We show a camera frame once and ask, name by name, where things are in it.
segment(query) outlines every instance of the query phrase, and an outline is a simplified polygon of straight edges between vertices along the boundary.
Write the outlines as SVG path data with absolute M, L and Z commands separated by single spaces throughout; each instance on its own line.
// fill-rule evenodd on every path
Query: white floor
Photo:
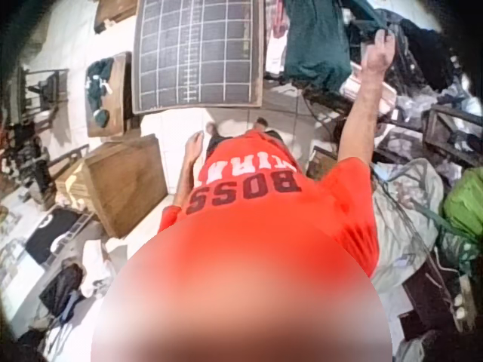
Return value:
M 400 15 L 412 19 L 418 26 L 438 29 L 434 19 L 426 14 L 417 2 L 406 0 L 372 0 L 376 8 L 387 8 Z M 68 68 L 67 90 L 69 102 L 59 112 L 52 130 L 42 133 L 44 146 L 48 147 L 51 158 L 54 159 L 71 149 L 89 144 L 95 148 L 102 143 L 101 139 L 88 138 L 85 116 L 85 72 L 94 61 L 111 57 L 122 51 L 133 51 L 134 28 L 136 18 L 131 17 L 100 35 L 94 34 L 94 17 L 96 2 L 87 0 L 59 0 L 48 17 L 47 40 L 42 51 L 26 66 L 32 70 Z M 321 107 L 317 113 L 324 113 Z M 223 135 L 235 136 L 244 133 L 257 117 L 264 117 L 271 127 L 276 129 L 288 145 L 294 157 L 305 165 L 310 149 L 318 144 L 331 149 L 330 139 L 325 128 L 315 122 L 300 95 L 300 91 L 290 85 L 279 86 L 265 82 L 263 92 L 263 107 L 261 109 L 215 109 L 191 108 L 169 110 L 163 113 L 147 115 L 143 118 L 142 133 L 154 133 L 159 140 L 162 163 L 170 193 L 174 193 L 177 178 L 180 173 L 183 147 L 186 139 L 205 125 L 214 121 L 219 124 Z M 199 170 L 204 159 L 201 158 L 196 170 Z M 147 218 L 144 219 L 123 240 L 111 240 L 107 244 L 108 251 L 115 263 L 122 265 L 158 230 L 162 210 L 172 201 L 168 197 L 160 203 Z M 15 200 L 7 200 L 15 212 L 23 215 L 19 225 L 13 231 L 14 235 L 28 238 L 35 229 L 36 220 L 44 216 L 32 201 L 18 204 Z M 39 271 L 32 263 L 24 263 L 23 271 L 15 277 L 7 291 L 2 291 L 3 303 L 7 306 L 8 316 L 15 313 L 24 295 L 29 291 L 29 285 L 35 283 Z M 394 348 L 402 340 L 402 331 L 397 316 L 411 308 L 402 288 L 381 296 L 391 325 Z M 96 315 L 101 301 L 92 306 L 88 304 L 78 308 L 87 308 L 79 313 L 81 321 L 69 334 L 68 339 L 58 354 L 58 361 L 88 361 L 91 335 Z

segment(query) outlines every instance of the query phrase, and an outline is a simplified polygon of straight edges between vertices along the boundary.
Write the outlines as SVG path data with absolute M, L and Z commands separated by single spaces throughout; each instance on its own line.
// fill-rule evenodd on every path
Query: orange t-shirt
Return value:
M 270 245 L 278 237 L 281 242 L 285 240 L 289 229 L 290 235 L 297 228 L 313 229 L 321 243 L 332 240 L 340 244 L 367 276 L 376 268 L 379 247 L 370 170 L 357 158 L 340 162 L 317 183 L 300 172 L 283 144 L 251 130 L 222 142 L 206 161 L 199 180 L 202 185 L 192 191 L 187 205 L 165 208 L 160 232 L 184 219 L 187 227 L 192 219 L 193 225 L 203 225 L 200 238 L 217 232 L 237 233 L 237 228 L 253 236 L 267 235 L 263 224 L 251 220 L 273 215 L 280 223 L 270 223 Z M 229 231 L 219 227 L 228 224 Z M 200 248 L 215 247 L 209 242 L 199 244 Z M 313 248 L 310 243 L 298 241 L 295 245 L 297 252 L 317 257 L 311 250 L 304 250 Z M 257 241 L 257 247 L 266 246 Z

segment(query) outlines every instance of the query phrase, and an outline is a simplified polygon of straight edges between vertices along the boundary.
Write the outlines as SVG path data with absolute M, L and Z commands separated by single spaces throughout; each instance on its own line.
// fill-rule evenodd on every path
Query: clothing pile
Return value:
M 92 63 L 87 70 L 85 83 L 86 95 L 96 124 L 104 128 L 109 122 L 109 111 L 103 109 L 103 100 L 107 93 L 112 93 L 108 81 L 111 78 L 114 58 L 105 58 Z

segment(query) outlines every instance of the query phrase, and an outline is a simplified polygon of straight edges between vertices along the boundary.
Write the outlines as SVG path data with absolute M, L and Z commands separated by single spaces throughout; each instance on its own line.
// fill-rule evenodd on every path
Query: green cloth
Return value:
M 483 240 L 483 167 L 463 174 L 448 195 L 444 211 L 452 226 Z
M 284 0 L 284 5 L 290 18 L 285 77 L 338 93 L 352 72 L 339 1 Z M 386 27 L 366 0 L 346 0 L 345 6 L 357 17 L 373 20 L 375 28 Z

